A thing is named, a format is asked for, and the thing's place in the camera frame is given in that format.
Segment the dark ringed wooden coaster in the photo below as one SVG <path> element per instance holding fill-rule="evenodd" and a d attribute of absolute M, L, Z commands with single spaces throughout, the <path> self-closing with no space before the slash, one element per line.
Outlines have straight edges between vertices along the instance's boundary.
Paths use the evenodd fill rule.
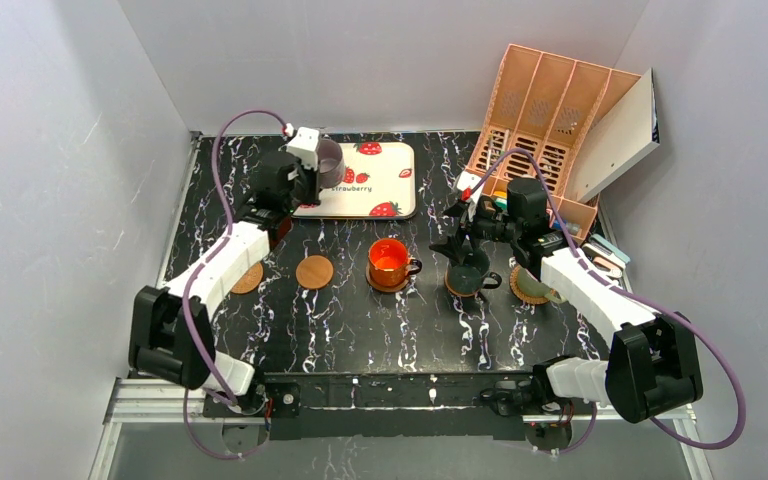
<path fill-rule="evenodd" d="M 370 285 L 371 288 L 378 292 L 382 293 L 395 293 L 403 290 L 411 281 L 410 276 L 406 276 L 399 284 L 394 286 L 385 286 L 377 283 L 371 275 L 371 272 L 369 270 L 365 273 L 367 283 Z"/>

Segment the dark green mug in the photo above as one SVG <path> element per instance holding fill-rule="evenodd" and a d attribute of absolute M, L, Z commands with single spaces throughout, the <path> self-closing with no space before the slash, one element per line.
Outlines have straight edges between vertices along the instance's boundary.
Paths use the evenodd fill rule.
<path fill-rule="evenodd" d="M 472 252 L 460 263 L 451 263 L 444 277 L 460 292 L 492 290 L 502 284 L 501 276 L 491 270 L 489 257 L 482 252 Z"/>

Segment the white strawberry tray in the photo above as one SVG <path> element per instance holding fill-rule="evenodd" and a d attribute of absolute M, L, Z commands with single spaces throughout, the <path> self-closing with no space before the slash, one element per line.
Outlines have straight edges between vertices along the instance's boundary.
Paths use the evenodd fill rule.
<path fill-rule="evenodd" d="M 302 205 L 296 218 L 407 219 L 416 209 L 414 149 L 402 142 L 342 143 L 343 181 Z"/>

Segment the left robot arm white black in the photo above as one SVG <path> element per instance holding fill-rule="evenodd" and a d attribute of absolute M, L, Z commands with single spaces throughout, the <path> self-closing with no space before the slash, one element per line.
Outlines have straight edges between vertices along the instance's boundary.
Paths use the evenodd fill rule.
<path fill-rule="evenodd" d="M 128 363 L 189 390 L 211 391 L 234 404 L 249 390 L 254 367 L 217 351 L 211 320 L 241 277 L 266 258 L 291 228 L 301 206 L 344 176 L 342 153 L 317 153 L 307 169 L 290 149 L 265 156 L 230 228 L 183 274 L 135 296 Z"/>

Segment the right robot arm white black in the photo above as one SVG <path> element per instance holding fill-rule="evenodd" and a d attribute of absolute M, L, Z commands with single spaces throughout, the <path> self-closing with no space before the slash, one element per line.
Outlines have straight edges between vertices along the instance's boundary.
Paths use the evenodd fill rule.
<path fill-rule="evenodd" d="M 446 287 L 460 296 L 476 293 L 490 273 L 483 243 L 507 244 L 517 262 L 512 286 L 527 296 L 571 304 L 609 347 L 605 360 L 562 355 L 536 364 L 529 384 L 515 388 L 515 400 L 596 401 L 639 423 L 702 397 L 696 339 L 683 317 L 628 298 L 562 231 L 551 228 L 551 201 L 539 180 L 509 182 L 504 208 L 482 189 L 479 176 L 458 177 L 458 198 L 444 213 L 456 219 L 456 230 L 431 247 L 450 262 Z"/>

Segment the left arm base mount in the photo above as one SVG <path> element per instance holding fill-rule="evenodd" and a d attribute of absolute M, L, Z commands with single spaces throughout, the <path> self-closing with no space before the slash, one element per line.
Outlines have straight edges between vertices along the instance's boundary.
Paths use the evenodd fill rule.
<path fill-rule="evenodd" d="M 300 400 L 298 383 L 270 381 L 252 387 L 238 398 L 236 406 L 206 396 L 202 416 L 222 425 L 221 437 L 228 454 L 246 458 L 266 446 L 276 420 L 299 415 Z"/>

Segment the orange mug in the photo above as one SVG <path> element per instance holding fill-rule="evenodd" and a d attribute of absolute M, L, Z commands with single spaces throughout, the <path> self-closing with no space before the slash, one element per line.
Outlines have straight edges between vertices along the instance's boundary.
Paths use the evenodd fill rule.
<path fill-rule="evenodd" d="M 379 239 L 369 248 L 366 271 L 369 270 L 372 278 L 381 285 L 397 285 L 406 276 L 417 275 L 422 268 L 422 262 L 413 258 L 397 239 Z"/>

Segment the light green mug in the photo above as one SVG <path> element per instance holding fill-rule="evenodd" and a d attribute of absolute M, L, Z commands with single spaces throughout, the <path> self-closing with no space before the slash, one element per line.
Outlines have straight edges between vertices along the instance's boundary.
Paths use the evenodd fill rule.
<path fill-rule="evenodd" d="M 563 304 L 567 301 L 563 295 L 557 293 L 554 289 L 539 281 L 534 282 L 534 284 L 529 288 L 529 292 L 530 296 L 534 298 L 534 305 L 542 305 L 549 302 L 555 304 Z"/>

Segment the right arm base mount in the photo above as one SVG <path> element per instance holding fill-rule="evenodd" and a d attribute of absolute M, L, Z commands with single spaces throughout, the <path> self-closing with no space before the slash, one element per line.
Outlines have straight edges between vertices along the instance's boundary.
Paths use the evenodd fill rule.
<path fill-rule="evenodd" d="M 559 407 L 559 419 L 554 422 L 538 421 L 531 425 L 537 436 L 536 440 L 529 440 L 531 450 L 552 457 L 568 454 L 580 448 L 591 436 L 595 429 L 598 417 L 598 404 L 589 403 L 590 418 L 584 433 L 577 439 L 572 439 L 572 429 L 570 424 L 575 415 L 575 403 L 571 398 L 557 397 L 549 392 L 548 387 L 544 387 L 539 380 L 502 380 L 496 382 L 492 387 L 481 390 L 476 398 L 476 402 L 482 406 L 488 407 L 491 411 L 500 417 L 517 417 L 522 419 L 526 414 L 543 411 L 550 404 L 557 404 Z M 548 430 L 560 429 L 562 433 L 568 435 L 565 445 L 545 443 L 545 439 L 540 440 L 540 433 L 545 434 Z"/>

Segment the lilac mug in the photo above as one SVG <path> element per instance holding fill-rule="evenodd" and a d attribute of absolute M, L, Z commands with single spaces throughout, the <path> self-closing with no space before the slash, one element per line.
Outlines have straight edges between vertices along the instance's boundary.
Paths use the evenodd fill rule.
<path fill-rule="evenodd" d="M 346 166 L 341 145 L 330 138 L 321 138 L 316 153 L 319 187 L 330 189 L 342 183 Z"/>

